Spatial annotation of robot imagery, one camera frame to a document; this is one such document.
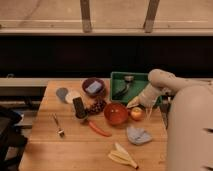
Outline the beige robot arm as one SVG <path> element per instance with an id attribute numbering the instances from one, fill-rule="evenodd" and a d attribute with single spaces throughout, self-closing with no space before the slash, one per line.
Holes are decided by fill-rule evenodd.
<path id="1" fill-rule="evenodd" d="M 166 171 L 213 171 L 213 80 L 153 69 L 147 86 L 127 107 L 151 108 L 166 92 L 174 95 L 168 113 Z"/>

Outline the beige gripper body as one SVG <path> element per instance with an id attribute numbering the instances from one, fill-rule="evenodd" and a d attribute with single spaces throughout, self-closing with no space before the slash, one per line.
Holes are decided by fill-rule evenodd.
<path id="1" fill-rule="evenodd" d="M 148 84 L 139 94 L 138 94 L 138 104 L 144 106 L 145 108 L 152 108 L 162 94 L 162 91 Z"/>

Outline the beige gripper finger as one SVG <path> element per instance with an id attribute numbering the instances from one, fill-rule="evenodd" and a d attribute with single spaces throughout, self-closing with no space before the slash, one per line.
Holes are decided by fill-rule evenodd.
<path id="1" fill-rule="evenodd" d="M 145 113 L 146 113 L 146 120 L 149 120 L 151 115 L 152 115 L 152 112 L 153 112 L 153 108 L 152 107 L 149 107 L 149 108 L 145 108 Z"/>
<path id="2" fill-rule="evenodd" d="M 140 104 L 140 100 L 138 96 L 135 96 L 132 100 L 130 100 L 128 102 L 128 104 L 126 105 L 127 108 L 132 108 L 132 107 L 136 107 Z"/>

